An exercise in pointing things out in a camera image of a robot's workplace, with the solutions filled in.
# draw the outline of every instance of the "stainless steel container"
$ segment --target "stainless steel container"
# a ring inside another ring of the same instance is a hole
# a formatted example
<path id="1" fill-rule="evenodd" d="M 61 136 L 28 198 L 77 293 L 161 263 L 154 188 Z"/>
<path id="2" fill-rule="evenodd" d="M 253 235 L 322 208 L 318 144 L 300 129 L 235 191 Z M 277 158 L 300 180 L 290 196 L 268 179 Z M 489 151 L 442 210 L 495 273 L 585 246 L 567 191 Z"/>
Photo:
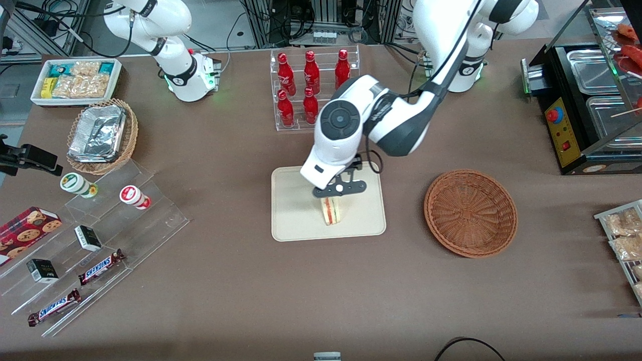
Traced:
<path id="1" fill-rule="evenodd" d="M 619 94 L 611 70 L 600 50 L 569 51 L 566 57 L 582 93 L 586 95 Z"/>
<path id="2" fill-rule="evenodd" d="M 621 96 L 593 96 L 586 101 L 586 107 L 591 113 L 591 119 L 600 138 L 621 130 L 635 121 L 642 121 L 642 115 L 637 116 L 634 113 L 611 118 L 612 115 L 627 111 Z M 642 149 L 642 123 L 613 139 L 609 147 Z"/>

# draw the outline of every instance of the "switch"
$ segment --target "switch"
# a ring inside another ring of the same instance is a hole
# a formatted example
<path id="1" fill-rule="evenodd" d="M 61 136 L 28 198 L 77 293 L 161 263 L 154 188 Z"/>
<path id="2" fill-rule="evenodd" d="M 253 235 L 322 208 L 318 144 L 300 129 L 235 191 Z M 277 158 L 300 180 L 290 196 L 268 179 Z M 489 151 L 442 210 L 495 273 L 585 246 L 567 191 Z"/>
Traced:
<path id="1" fill-rule="evenodd" d="M 554 109 L 546 112 L 546 120 L 553 124 L 561 123 L 562 119 L 564 119 L 564 111 L 560 107 L 555 107 Z"/>

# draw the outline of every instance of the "woven bread basket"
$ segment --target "woven bread basket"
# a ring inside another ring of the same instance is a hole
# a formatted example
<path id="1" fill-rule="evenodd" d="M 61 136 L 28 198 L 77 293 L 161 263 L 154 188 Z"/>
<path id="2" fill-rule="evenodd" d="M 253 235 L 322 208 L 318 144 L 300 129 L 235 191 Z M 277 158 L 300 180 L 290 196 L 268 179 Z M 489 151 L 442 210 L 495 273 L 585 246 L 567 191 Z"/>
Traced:
<path id="1" fill-rule="evenodd" d="M 424 216 L 442 245 L 469 258 L 500 253 L 517 232 L 517 209 L 508 191 L 476 170 L 437 177 L 426 192 Z"/>
<path id="2" fill-rule="evenodd" d="M 130 108 L 127 103 L 119 99 L 101 101 L 100 103 L 92 104 L 89 107 L 107 107 L 109 105 L 118 105 L 127 111 L 125 130 L 123 131 L 123 138 L 121 140 L 120 155 L 112 163 L 81 163 L 76 162 L 67 156 L 67 161 L 71 164 L 71 167 L 79 172 L 103 175 L 111 170 L 122 167 L 125 165 L 127 160 L 132 157 L 132 153 L 136 146 L 136 137 L 138 136 L 138 120 L 136 119 L 136 114 L 134 114 L 132 108 Z M 76 127 L 78 126 L 81 114 L 82 112 L 76 117 L 76 121 L 74 121 L 74 124 L 71 126 L 71 131 L 67 137 L 67 146 L 71 146 L 71 141 L 74 139 L 74 135 L 76 134 Z"/>

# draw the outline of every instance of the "coca-cola bottle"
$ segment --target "coca-cola bottle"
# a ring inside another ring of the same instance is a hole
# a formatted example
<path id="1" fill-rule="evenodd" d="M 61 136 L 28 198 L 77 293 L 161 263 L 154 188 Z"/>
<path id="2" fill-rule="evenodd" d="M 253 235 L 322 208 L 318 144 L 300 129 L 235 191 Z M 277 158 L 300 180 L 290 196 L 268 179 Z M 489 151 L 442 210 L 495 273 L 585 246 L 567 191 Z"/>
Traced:
<path id="1" fill-rule="evenodd" d="M 279 60 L 279 83 L 290 96 L 294 96 L 297 93 L 297 86 L 294 85 L 294 72 L 288 64 L 288 57 L 284 53 L 279 53 L 277 59 Z"/>
<path id="2" fill-rule="evenodd" d="M 303 69 L 303 74 L 306 77 L 306 87 L 312 88 L 312 91 L 318 94 L 321 91 L 321 79 L 314 51 L 306 51 L 306 67 Z"/>
<path id="3" fill-rule="evenodd" d="M 350 63 L 348 63 L 348 51 L 339 50 L 339 61 L 334 68 L 334 89 L 337 90 L 341 84 L 350 78 Z"/>
<path id="4" fill-rule="evenodd" d="M 291 128 L 294 126 L 294 108 L 292 108 L 292 103 L 288 99 L 288 95 L 285 93 L 285 90 L 279 89 L 277 92 L 279 97 L 279 102 L 277 103 L 277 108 L 279 108 L 279 115 L 281 116 L 281 122 L 286 128 Z"/>
<path id="5" fill-rule="evenodd" d="M 319 102 L 312 88 L 307 87 L 305 93 L 306 98 L 303 99 L 303 109 L 306 112 L 306 121 L 308 124 L 314 124 L 317 121 L 317 114 L 319 114 Z"/>

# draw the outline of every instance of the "table surface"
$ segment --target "table surface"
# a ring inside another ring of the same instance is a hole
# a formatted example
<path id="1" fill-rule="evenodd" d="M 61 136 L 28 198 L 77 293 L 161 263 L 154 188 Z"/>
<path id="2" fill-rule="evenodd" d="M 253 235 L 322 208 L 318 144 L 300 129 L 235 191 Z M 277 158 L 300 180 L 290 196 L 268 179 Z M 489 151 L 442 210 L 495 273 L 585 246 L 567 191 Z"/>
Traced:
<path id="1" fill-rule="evenodd" d="M 313 135 L 274 129 L 270 52 L 233 53 L 220 91 L 196 103 L 167 90 L 151 57 L 122 58 L 117 96 L 140 127 L 134 159 L 193 221 L 56 337 L 41 338 L 0 299 L 1 358 L 311 360 L 336 350 L 346 361 L 431 360 L 471 336 L 512 360 L 639 360 L 642 321 L 615 318 L 639 307 L 593 214 L 641 198 L 641 177 L 559 175 L 537 102 L 521 94 L 519 60 L 541 46 L 496 42 L 483 77 L 446 97 L 419 149 L 384 158 L 385 233 L 288 243 L 270 234 L 270 175 L 301 165 Z M 361 58 L 362 74 L 406 92 L 411 63 L 383 46 L 361 47 Z M 34 106 L 21 143 L 70 170 L 77 113 Z M 515 200 L 517 235 L 495 257 L 461 258 L 426 225 L 428 186 L 457 168 L 495 177 Z M 21 170 L 0 189 L 0 222 L 70 198 L 57 178 Z M 454 348 L 451 360 L 495 359 Z"/>

